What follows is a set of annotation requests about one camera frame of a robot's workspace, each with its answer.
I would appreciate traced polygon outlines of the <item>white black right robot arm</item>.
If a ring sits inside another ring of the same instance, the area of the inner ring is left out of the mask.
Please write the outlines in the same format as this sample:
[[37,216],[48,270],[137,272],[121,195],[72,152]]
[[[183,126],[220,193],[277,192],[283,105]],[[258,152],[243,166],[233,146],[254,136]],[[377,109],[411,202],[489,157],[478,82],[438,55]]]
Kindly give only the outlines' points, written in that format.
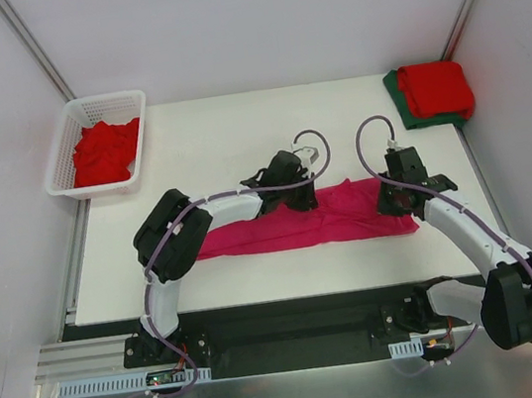
[[429,175],[415,148],[388,149],[385,163],[377,210],[435,228],[484,280],[474,286],[443,275],[417,283],[394,324],[426,334],[449,316],[481,325],[499,348],[532,344],[532,249],[480,217],[449,177]]

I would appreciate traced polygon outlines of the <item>folded green t shirt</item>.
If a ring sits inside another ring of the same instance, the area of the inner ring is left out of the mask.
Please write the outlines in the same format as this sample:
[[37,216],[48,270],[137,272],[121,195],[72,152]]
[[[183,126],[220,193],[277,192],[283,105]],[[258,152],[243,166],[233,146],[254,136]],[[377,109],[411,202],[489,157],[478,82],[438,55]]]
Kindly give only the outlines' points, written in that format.
[[434,126],[453,125],[457,129],[465,126],[468,119],[465,119],[456,113],[441,113],[431,118],[415,117],[409,110],[405,95],[398,88],[397,70],[391,70],[384,76],[382,83],[384,84],[387,93],[391,97],[392,103],[400,116],[401,122],[406,130],[418,130],[425,128],[432,128]]

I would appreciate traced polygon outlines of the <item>aluminium frame rail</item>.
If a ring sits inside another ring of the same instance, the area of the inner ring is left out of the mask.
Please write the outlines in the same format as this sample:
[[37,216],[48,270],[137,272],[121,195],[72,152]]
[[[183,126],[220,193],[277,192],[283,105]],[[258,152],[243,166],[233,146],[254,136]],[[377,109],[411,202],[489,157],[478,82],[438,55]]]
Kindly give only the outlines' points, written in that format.
[[127,335],[58,342],[41,347],[36,384],[115,374],[124,370]]

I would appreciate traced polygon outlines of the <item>white plastic laundry basket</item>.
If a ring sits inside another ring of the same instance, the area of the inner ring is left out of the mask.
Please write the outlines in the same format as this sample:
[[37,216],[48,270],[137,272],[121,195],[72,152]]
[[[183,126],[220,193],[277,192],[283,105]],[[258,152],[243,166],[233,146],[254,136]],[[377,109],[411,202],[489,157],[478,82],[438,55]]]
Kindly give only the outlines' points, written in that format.
[[[55,197],[79,201],[135,193],[141,186],[141,164],[144,132],[147,123],[146,94],[143,90],[121,90],[114,93],[80,97],[68,101],[61,110],[53,133],[45,178],[45,189]],[[134,160],[128,167],[130,177],[124,181],[77,188],[74,186],[73,154],[82,137],[81,131],[98,122],[109,125],[128,124],[138,120],[138,138]]]

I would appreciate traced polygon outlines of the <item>folded red t shirt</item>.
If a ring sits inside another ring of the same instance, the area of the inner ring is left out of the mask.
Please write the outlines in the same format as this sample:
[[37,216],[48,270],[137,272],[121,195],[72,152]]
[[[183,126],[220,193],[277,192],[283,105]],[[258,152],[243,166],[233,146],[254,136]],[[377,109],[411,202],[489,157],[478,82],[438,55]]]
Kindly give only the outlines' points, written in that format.
[[401,66],[397,82],[409,111],[421,119],[451,113],[469,119],[476,106],[463,68],[454,61]]

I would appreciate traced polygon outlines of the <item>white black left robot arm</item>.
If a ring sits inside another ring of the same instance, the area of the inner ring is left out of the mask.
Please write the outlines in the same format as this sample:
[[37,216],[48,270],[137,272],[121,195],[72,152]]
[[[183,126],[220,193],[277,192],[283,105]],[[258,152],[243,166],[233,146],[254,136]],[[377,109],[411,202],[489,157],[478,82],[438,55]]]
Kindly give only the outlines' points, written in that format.
[[314,147],[280,150],[269,166],[241,181],[238,188],[198,201],[169,189],[133,239],[144,269],[146,291],[140,323],[149,334],[145,352],[159,363],[175,359],[179,339],[177,302],[180,282],[193,267],[207,235],[218,228],[264,217],[281,205],[296,211],[317,207],[311,166]]

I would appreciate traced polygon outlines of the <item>pink t shirt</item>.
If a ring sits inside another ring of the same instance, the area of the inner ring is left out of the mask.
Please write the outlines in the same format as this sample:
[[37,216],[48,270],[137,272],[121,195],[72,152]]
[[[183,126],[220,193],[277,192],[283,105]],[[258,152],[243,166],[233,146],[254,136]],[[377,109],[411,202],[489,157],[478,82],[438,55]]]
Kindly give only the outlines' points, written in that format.
[[318,190],[318,207],[310,211],[281,205],[257,219],[224,225],[207,235],[197,259],[274,253],[417,232],[413,218],[378,212],[379,189],[375,178],[345,180]]

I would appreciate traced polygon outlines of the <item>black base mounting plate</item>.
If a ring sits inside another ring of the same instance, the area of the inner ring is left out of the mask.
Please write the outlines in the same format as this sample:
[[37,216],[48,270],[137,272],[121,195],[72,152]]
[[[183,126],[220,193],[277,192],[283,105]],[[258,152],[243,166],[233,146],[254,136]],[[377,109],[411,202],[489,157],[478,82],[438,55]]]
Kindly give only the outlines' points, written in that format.
[[412,284],[184,312],[160,342],[147,331],[125,341],[124,366],[174,365],[183,351],[214,379],[388,359],[406,342],[395,315]]

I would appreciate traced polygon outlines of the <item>crumpled red t shirt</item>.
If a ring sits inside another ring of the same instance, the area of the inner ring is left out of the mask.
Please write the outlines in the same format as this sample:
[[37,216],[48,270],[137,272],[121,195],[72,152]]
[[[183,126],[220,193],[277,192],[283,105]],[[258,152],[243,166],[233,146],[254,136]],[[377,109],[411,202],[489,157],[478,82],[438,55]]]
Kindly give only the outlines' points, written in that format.
[[139,118],[128,124],[109,125],[97,122],[81,130],[73,152],[74,188],[127,181],[132,177],[129,166],[135,161]]

